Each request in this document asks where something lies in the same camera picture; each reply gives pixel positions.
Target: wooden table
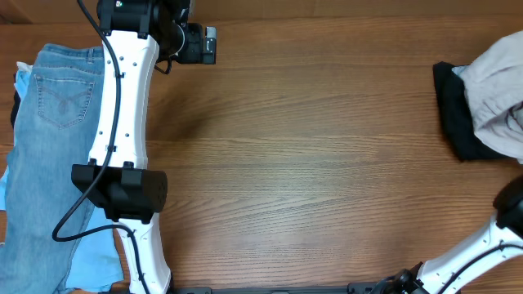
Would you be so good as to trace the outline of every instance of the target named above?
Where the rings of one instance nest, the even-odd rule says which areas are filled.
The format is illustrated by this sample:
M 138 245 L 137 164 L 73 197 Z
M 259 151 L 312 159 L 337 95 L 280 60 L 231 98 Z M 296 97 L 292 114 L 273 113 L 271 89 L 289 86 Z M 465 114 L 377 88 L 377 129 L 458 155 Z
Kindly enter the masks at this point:
M 150 92 L 150 169 L 168 174 L 161 231 L 178 287 L 378 280 L 475 232 L 521 174 L 512 160 L 452 155 L 431 71 L 472 62 L 523 28 L 520 16 L 208 25 L 218 28 L 217 65 L 155 73 Z M 0 26 L 0 40 L 3 170 L 15 62 L 34 62 L 46 42 L 101 42 L 66 24 Z M 466 293 L 521 293 L 522 270 L 509 261 Z

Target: jeans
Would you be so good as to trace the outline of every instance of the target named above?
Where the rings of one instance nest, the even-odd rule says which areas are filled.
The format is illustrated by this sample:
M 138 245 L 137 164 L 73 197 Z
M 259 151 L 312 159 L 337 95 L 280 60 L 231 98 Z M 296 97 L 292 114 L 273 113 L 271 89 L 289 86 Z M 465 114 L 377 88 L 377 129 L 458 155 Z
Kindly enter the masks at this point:
M 7 236 L 0 248 L 0 293 L 67 293 L 79 240 L 55 242 L 55 225 L 80 197 L 71 167 L 85 164 L 94 141 L 103 88 L 101 48 L 46 45 L 38 54 L 7 156 Z M 59 232 L 84 231 L 93 212 L 85 201 Z

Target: jeans back pocket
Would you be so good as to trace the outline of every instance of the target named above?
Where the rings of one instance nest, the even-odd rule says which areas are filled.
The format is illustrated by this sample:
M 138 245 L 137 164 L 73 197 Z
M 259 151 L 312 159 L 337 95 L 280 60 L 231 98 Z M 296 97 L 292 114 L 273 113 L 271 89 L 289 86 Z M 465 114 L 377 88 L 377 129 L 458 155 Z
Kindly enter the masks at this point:
M 94 82 L 78 78 L 44 78 L 35 75 L 38 115 L 58 128 L 71 127 L 84 118 Z

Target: black cloth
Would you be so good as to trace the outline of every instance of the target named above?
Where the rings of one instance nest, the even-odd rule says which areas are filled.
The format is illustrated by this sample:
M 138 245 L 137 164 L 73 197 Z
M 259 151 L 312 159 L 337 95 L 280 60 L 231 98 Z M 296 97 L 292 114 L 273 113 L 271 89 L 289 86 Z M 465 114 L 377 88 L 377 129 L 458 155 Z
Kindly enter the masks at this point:
M 440 62 L 432 66 L 434 87 L 440 110 L 441 128 L 459 160 L 507 158 L 484 145 L 474 135 L 472 115 L 465 100 L 465 84 L 454 65 Z
M 11 125 L 14 128 L 15 127 L 15 120 L 16 115 L 18 114 L 18 108 L 20 107 L 20 96 L 18 95 L 18 91 L 15 91 L 15 104 L 13 105 L 13 109 L 11 110 Z

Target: fabric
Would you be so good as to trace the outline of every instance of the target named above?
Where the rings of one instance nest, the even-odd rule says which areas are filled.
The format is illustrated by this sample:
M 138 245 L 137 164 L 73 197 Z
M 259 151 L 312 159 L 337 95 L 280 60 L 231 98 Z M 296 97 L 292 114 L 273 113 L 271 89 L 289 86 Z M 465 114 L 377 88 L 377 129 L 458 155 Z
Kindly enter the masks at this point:
M 20 102 L 27 93 L 29 76 L 33 69 L 32 65 L 23 62 L 16 64 L 19 70 L 16 73 L 15 89 L 16 97 L 19 99 L 15 99 L 18 104 L 15 103 L 13 106 L 14 118 L 16 118 Z M 11 115 L 11 123 L 14 123 L 14 118 Z M 5 210 L 5 187 L 8 174 L 9 167 L 0 179 L 0 210 Z M 111 220 L 105 218 L 103 210 L 95 207 L 87 224 L 87 229 L 94 229 L 111 223 Z M 66 287 L 80 288 L 88 292 L 103 292 L 110 290 L 111 285 L 120 280 L 123 280 L 123 271 L 118 252 L 114 247 L 112 232 L 106 230 L 82 238 L 73 256 Z
M 104 285 L 123 278 L 112 232 L 107 232 L 110 243 L 91 239 L 85 244 L 95 253 L 96 247 L 112 248 L 114 255 L 109 251 L 105 256 L 116 256 L 115 263 L 99 262 L 101 259 L 89 262 L 91 253 L 80 255 L 83 258 L 74 254 L 80 250 L 79 244 L 102 233 L 87 236 L 82 242 L 57 243 L 51 238 L 56 223 L 81 194 L 70 181 L 70 171 L 74 163 L 86 162 L 94 141 L 103 68 L 99 47 L 73 50 L 46 45 L 38 54 L 27 96 L 16 116 L 16 145 L 7 156 L 7 236 L 5 246 L 0 248 L 2 294 L 67 293 L 73 290 L 69 278 L 80 275 L 84 276 L 80 282 L 86 284 L 82 288 L 104 291 L 107 287 L 99 287 L 99 283 L 97 289 L 88 285 L 97 275 L 100 277 L 99 273 L 104 273 Z M 92 213 L 93 205 L 84 202 L 60 235 L 97 227 L 89 221 Z
M 501 159 L 506 156 L 485 146 L 475 135 L 472 115 L 465 101 L 463 80 L 449 63 L 440 62 L 432 67 L 436 99 L 440 111 L 441 128 L 459 160 Z
M 452 68 L 452 72 L 455 73 L 458 77 L 461 76 L 463 70 L 465 70 L 468 65 L 456 66 Z
M 523 31 L 497 41 L 460 74 L 474 133 L 523 161 Z

